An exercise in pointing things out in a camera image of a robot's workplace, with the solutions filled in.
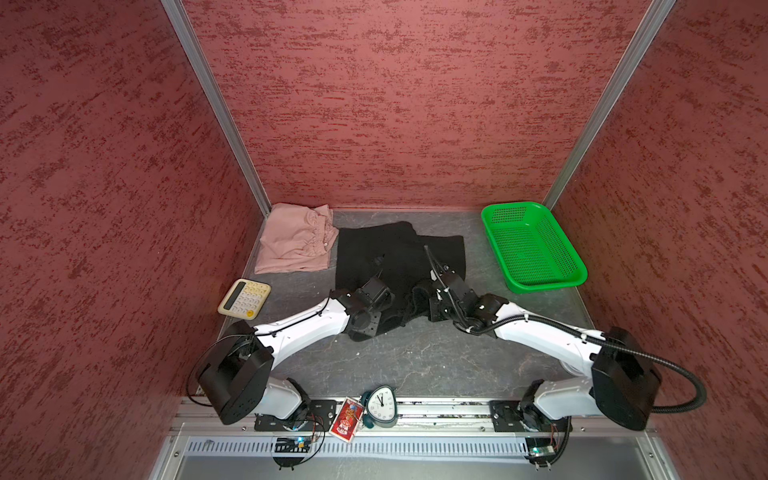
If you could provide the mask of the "black shorts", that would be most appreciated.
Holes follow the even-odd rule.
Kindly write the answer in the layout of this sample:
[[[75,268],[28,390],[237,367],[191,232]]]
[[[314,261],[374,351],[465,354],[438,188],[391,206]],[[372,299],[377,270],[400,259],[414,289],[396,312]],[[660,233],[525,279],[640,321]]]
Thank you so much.
[[[355,292],[371,278],[379,278],[394,299],[381,312],[377,335],[429,314],[429,291],[421,283],[430,278],[428,256],[466,277],[467,262],[461,236],[419,235],[406,221],[339,230],[335,287]]]

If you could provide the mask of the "pink drawstring shorts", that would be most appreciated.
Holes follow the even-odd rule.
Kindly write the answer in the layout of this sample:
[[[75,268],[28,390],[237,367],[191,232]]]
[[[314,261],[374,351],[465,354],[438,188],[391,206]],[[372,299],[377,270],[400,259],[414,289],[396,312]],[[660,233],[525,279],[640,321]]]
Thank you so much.
[[[338,235],[328,205],[275,204],[259,238],[254,273],[326,270]]]

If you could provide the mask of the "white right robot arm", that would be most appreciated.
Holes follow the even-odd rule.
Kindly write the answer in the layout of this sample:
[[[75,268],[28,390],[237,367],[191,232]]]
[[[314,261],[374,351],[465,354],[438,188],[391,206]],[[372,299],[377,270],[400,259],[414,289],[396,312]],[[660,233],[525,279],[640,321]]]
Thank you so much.
[[[522,344],[557,359],[567,380],[536,380],[516,407],[531,431],[572,417],[604,417],[632,431],[646,428],[661,385],[655,362],[625,330],[575,327],[526,310],[495,294],[477,295],[455,273],[422,282],[429,317],[461,332]]]

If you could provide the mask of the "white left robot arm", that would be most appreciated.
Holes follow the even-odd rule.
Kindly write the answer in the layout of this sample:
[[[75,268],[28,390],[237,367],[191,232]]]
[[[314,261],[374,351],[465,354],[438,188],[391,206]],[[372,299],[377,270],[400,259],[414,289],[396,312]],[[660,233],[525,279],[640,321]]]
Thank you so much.
[[[328,337],[364,340],[379,335],[395,295],[373,277],[355,291],[333,290],[317,306],[270,324],[239,320],[197,361],[193,378],[224,425],[265,416],[286,430],[299,430],[314,416],[312,400],[292,379],[272,371],[290,356]]]

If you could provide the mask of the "green plastic basket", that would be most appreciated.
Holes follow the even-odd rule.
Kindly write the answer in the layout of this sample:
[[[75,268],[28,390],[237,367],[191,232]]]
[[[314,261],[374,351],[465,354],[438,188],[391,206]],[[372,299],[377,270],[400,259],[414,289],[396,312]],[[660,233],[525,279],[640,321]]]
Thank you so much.
[[[578,287],[588,270],[551,211],[535,202],[481,212],[486,237],[509,290],[522,295]]]

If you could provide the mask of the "teal analog clock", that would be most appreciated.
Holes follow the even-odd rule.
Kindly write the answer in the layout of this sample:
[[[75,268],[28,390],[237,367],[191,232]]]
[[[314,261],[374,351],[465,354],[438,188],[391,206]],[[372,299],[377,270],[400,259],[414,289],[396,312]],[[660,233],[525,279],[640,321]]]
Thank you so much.
[[[366,428],[391,428],[397,424],[398,402],[391,386],[381,385],[366,391],[361,396],[361,403],[364,406],[362,420]]]

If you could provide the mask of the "red snack packet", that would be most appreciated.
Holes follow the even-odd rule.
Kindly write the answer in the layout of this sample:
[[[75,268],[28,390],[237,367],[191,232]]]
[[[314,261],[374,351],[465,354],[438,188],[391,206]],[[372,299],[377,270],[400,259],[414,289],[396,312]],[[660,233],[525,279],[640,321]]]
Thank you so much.
[[[328,432],[337,439],[350,443],[356,435],[364,413],[365,407],[359,401],[346,398]]]

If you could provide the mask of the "cream desk calculator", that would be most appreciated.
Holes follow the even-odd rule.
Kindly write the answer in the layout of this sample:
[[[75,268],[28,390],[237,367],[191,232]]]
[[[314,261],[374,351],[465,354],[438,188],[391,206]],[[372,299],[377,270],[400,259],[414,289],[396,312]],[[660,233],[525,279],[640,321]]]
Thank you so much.
[[[253,320],[261,311],[271,290],[271,286],[266,283],[238,279],[227,291],[217,311],[228,317]]]

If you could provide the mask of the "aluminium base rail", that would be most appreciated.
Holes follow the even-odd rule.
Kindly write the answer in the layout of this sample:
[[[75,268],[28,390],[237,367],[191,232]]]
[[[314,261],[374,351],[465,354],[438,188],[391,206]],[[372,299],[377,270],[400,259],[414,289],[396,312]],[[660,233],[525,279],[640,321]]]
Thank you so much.
[[[521,426],[498,431],[500,423],[491,413],[490,400],[482,397],[400,397],[399,418],[393,427],[361,426],[356,437],[426,436],[426,437],[547,437],[548,431],[528,431]],[[264,416],[249,414],[231,424],[223,424],[215,411],[184,399],[172,419],[170,432],[187,436],[254,436],[279,433],[284,429]],[[575,417],[572,438],[645,438],[656,433],[653,427],[631,431],[604,417]]]

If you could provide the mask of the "right aluminium corner post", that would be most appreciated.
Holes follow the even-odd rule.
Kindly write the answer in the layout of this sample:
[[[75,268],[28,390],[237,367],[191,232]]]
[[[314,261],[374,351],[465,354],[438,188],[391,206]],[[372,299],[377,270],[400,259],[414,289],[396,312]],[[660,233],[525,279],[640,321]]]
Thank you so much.
[[[543,204],[548,209],[552,210],[562,197],[675,4],[675,0],[650,2],[562,169],[544,198]]]

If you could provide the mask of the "aluminium corner post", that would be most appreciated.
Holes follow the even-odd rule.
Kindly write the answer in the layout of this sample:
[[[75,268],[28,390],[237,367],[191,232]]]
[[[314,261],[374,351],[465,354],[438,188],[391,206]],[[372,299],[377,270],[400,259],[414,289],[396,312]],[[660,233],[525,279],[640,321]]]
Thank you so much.
[[[552,210],[562,197],[675,4],[675,0],[650,2],[562,169],[544,198],[543,204],[548,209]]]
[[[268,217],[272,211],[272,204],[268,199],[266,189],[215,79],[183,2],[179,0],[162,0],[161,4],[261,214],[264,217]]]

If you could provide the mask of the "left aluminium corner post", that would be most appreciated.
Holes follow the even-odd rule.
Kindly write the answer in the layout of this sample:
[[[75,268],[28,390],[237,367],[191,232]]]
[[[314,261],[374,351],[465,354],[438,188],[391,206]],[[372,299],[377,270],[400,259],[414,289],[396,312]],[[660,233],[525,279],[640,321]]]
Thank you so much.
[[[272,211],[272,204],[268,199],[266,189],[215,79],[183,2],[179,0],[162,0],[161,4],[261,214],[264,217],[268,217]]]

